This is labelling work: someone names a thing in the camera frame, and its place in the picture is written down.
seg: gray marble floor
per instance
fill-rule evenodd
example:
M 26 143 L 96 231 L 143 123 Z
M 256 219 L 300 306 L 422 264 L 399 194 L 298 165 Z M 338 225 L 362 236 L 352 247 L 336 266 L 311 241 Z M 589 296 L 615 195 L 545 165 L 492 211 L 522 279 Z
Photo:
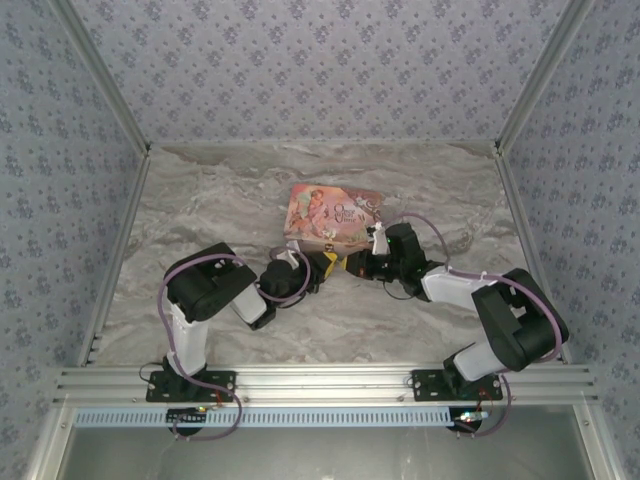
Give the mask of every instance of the gray marble floor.
M 98 365 L 160 359 L 167 340 L 155 309 L 158 284 L 176 260 L 227 242 L 259 275 L 283 243 L 297 182 L 372 189 L 383 217 L 422 212 L 441 228 L 452 265 L 503 272 L 525 266 L 494 160 L 446 144 L 244 145 L 155 148 L 106 321 Z M 413 221 L 427 257 L 437 241 Z M 402 295 L 399 285 L 390 290 Z M 210 363 L 439 362 L 482 338 L 477 317 L 419 300 L 397 301 L 382 285 L 336 269 L 319 294 L 252 332 L 230 309 L 211 322 Z

